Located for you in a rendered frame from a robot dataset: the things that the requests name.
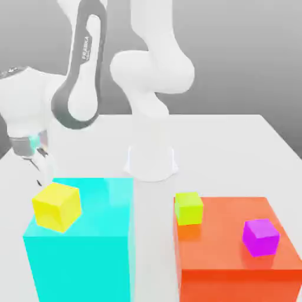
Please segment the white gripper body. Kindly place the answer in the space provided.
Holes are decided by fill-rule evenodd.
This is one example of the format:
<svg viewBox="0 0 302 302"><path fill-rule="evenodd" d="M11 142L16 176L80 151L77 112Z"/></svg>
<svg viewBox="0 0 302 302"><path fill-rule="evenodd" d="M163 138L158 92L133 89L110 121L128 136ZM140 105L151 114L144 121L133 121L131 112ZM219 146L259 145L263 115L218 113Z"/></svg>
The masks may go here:
<svg viewBox="0 0 302 302"><path fill-rule="evenodd" d="M55 163L51 155L35 152L32 156L22 157L34 173L34 179L39 187L48 186L55 176Z"/></svg>

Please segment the small yellow cube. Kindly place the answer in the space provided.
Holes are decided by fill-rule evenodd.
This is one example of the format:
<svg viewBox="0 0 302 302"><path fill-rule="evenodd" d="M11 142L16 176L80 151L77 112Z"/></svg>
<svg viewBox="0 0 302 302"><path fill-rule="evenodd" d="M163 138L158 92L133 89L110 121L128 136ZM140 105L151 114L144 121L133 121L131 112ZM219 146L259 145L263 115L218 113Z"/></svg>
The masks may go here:
<svg viewBox="0 0 302 302"><path fill-rule="evenodd" d="M79 188L51 183L32 199L38 226L64 233L80 217Z"/></svg>

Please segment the small lime green cube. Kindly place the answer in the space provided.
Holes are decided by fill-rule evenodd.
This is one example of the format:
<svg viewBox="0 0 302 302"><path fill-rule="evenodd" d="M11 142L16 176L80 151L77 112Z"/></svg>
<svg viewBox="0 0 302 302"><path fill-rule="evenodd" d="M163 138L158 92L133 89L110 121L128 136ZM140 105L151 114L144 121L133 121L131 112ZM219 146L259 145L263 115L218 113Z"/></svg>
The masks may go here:
<svg viewBox="0 0 302 302"><path fill-rule="evenodd" d="M203 202L198 193L176 193L175 215L179 226L201 224L203 217Z"/></svg>

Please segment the small magenta cube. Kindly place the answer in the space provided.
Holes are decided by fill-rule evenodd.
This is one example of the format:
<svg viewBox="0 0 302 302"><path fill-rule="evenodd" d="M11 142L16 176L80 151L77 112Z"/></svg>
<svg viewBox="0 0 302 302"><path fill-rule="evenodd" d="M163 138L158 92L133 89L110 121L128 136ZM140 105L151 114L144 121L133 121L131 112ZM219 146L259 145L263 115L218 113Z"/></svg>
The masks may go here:
<svg viewBox="0 0 302 302"><path fill-rule="evenodd" d="M245 221L242 242L253 257L275 255L280 233L269 219Z"/></svg>

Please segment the large cyan box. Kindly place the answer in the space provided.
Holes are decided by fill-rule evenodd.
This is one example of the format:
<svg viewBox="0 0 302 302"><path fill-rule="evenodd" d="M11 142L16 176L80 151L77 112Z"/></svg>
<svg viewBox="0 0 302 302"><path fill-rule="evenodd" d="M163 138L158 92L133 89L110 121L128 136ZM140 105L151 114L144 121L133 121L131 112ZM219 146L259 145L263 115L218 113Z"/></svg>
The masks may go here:
<svg viewBox="0 0 302 302"><path fill-rule="evenodd" d="M58 178L80 191L63 233L31 221L23 240L39 302L134 302L133 179Z"/></svg>

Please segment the large orange box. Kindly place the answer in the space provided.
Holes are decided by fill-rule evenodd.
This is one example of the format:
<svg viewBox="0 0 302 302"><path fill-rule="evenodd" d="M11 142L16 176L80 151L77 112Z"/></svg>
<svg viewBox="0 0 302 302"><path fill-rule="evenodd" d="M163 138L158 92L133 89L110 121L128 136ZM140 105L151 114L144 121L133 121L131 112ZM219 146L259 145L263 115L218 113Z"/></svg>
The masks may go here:
<svg viewBox="0 0 302 302"><path fill-rule="evenodd" d="M199 225L173 223L179 302L298 302L302 260L265 197L203 197ZM246 221L269 219L280 233L274 255L253 257Z"/></svg>

